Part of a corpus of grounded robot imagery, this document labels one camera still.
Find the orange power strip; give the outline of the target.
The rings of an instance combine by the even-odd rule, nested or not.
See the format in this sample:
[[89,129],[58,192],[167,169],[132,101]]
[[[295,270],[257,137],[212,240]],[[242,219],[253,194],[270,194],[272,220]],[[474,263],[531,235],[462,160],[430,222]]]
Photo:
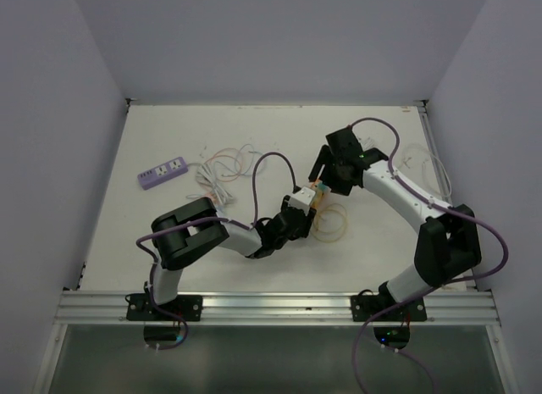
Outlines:
[[315,196],[312,200],[312,204],[311,204],[311,207],[314,208],[314,209],[319,209],[319,206],[322,204],[323,200],[327,197],[327,194],[323,194],[319,189],[318,189],[318,183],[320,182],[321,180],[320,179],[316,179],[310,186],[309,188],[311,190],[313,190],[315,192]]

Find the purple power strip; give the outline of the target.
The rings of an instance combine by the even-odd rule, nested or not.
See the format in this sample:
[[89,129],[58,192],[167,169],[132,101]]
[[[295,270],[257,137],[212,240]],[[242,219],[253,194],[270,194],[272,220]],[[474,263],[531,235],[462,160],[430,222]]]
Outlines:
[[180,175],[186,174],[188,170],[189,168],[186,161],[182,157],[177,157],[141,172],[137,176],[137,180],[140,187],[146,191]]

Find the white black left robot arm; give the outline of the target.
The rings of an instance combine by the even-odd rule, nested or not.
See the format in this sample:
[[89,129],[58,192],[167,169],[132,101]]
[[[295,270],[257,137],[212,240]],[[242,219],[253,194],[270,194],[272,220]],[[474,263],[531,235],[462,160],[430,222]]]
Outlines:
[[284,197],[272,219],[258,219],[254,226],[219,214],[208,197],[157,217],[148,237],[158,252],[147,283],[148,313],[160,320],[170,318],[183,270],[214,248],[250,259],[266,258],[286,242],[308,237],[316,213],[312,200],[305,201],[298,192]]

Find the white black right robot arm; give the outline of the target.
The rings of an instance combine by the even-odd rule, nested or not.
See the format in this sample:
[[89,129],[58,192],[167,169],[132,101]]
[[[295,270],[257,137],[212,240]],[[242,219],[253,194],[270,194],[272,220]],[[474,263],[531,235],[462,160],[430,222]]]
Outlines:
[[481,262],[476,225],[467,220],[473,211],[452,207],[432,197],[398,170],[377,148],[362,148],[351,127],[326,136],[309,180],[321,180],[331,192],[348,196],[358,186],[392,207],[416,232],[413,264],[379,288],[377,309],[385,319],[398,319],[407,300],[462,275]]

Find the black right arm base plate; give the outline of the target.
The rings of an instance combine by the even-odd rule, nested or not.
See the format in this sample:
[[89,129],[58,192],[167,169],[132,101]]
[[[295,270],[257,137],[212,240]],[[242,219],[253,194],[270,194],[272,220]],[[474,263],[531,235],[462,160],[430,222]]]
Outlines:
[[351,316],[354,322],[424,322],[428,319],[422,298],[408,303],[393,303],[380,294],[358,293],[350,296]]

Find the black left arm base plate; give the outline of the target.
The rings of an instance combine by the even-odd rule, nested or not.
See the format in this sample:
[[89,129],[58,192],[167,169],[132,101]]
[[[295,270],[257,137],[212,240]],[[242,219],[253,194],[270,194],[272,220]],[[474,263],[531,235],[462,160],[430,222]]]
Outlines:
[[173,321],[181,317],[187,322],[197,322],[203,308],[203,296],[195,294],[178,295],[173,301],[158,305],[159,310],[152,306],[147,293],[129,294],[124,299],[129,321]]

